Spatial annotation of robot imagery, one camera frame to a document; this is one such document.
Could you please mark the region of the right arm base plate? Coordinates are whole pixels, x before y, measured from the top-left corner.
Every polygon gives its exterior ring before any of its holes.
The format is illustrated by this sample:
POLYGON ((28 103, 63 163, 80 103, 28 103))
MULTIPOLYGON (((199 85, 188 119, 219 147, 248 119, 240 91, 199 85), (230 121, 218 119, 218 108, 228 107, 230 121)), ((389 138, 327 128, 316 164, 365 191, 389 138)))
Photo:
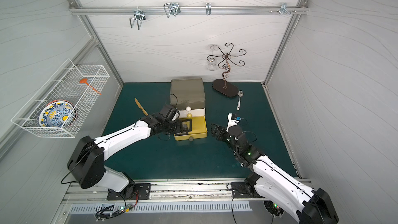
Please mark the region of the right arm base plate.
POLYGON ((244 181, 233 181, 227 185, 227 189, 232 192, 233 199, 263 198, 254 190, 254 187, 244 181))

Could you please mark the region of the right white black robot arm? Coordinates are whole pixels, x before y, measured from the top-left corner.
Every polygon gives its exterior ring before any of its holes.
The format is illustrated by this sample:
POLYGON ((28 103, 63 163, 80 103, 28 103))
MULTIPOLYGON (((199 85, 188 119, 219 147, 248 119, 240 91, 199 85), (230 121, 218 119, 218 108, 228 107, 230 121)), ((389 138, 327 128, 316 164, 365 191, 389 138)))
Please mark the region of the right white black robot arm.
POLYGON ((245 179, 246 193, 272 201, 299 224, 336 224, 338 214, 329 194, 303 184, 278 167, 246 138, 239 125, 211 125, 211 135, 226 143, 241 166, 251 170, 245 179))

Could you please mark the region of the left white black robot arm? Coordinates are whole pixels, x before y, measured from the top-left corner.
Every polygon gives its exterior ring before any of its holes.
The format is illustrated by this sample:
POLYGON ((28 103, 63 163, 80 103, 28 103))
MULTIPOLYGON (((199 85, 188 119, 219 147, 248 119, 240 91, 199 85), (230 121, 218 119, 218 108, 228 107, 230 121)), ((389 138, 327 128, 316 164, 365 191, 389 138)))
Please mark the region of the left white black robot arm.
POLYGON ((132 125, 98 138, 81 138, 67 168, 82 189, 95 186, 117 193, 134 189, 134 181, 122 172, 105 166, 105 161, 120 150, 157 134, 176 134, 182 124, 176 107, 165 105, 160 112, 144 116, 132 125))

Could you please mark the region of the three-tier drawer cabinet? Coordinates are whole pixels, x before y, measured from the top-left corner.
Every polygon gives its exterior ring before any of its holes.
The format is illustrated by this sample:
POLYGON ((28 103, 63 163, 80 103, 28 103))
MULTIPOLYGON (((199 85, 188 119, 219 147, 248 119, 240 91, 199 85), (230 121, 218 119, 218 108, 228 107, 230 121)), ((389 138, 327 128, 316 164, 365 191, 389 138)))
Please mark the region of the three-tier drawer cabinet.
POLYGON ((179 120, 190 118, 193 122, 191 132, 180 132, 174 135, 176 141, 193 141, 207 137, 205 103, 202 78, 173 79, 171 81, 170 104, 179 110, 179 120))

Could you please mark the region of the black brooch box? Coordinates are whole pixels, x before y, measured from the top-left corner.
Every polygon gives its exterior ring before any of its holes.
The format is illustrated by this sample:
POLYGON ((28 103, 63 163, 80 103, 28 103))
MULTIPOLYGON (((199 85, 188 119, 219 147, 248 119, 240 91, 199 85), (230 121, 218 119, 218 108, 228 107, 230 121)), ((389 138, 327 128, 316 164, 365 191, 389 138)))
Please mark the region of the black brooch box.
POLYGON ((187 118, 187 119, 181 119, 181 127, 180 127, 180 131, 182 133, 189 133, 192 131, 193 129, 193 122, 192 119, 187 118))

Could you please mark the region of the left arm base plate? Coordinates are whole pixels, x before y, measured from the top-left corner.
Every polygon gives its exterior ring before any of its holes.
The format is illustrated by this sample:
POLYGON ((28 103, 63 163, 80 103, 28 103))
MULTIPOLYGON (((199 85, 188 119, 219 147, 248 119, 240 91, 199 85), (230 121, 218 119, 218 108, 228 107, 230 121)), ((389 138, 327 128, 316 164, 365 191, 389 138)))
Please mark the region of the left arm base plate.
POLYGON ((108 190, 106 200, 108 201, 122 201, 122 200, 149 200, 151 191, 150 183, 135 183, 134 185, 127 185, 121 192, 116 192, 111 189, 108 190))

